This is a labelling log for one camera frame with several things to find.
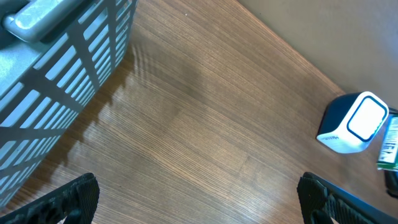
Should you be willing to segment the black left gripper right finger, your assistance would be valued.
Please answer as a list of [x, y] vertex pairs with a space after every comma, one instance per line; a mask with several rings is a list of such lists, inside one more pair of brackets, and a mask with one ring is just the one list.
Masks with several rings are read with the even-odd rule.
[[301, 176], [297, 193], [306, 224], [397, 223], [396, 218], [311, 172]]

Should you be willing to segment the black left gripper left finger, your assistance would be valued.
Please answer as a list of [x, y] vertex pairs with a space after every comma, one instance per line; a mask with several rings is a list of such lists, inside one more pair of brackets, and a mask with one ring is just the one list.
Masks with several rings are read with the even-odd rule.
[[1, 217], [1, 223], [91, 223], [100, 196], [92, 173], [85, 173], [41, 198]]

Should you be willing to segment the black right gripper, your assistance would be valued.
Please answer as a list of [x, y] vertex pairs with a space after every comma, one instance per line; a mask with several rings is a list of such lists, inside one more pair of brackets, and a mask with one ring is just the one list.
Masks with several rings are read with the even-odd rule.
[[397, 172], [385, 170], [384, 171], [385, 184], [387, 193], [393, 197], [398, 198], [398, 178]]

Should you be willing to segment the green carton with barcode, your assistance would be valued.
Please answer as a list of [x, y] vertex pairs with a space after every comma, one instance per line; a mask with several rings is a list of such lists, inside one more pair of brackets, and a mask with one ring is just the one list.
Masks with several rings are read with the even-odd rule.
[[394, 114], [387, 124], [381, 150], [377, 160], [377, 168], [397, 171], [397, 115]]

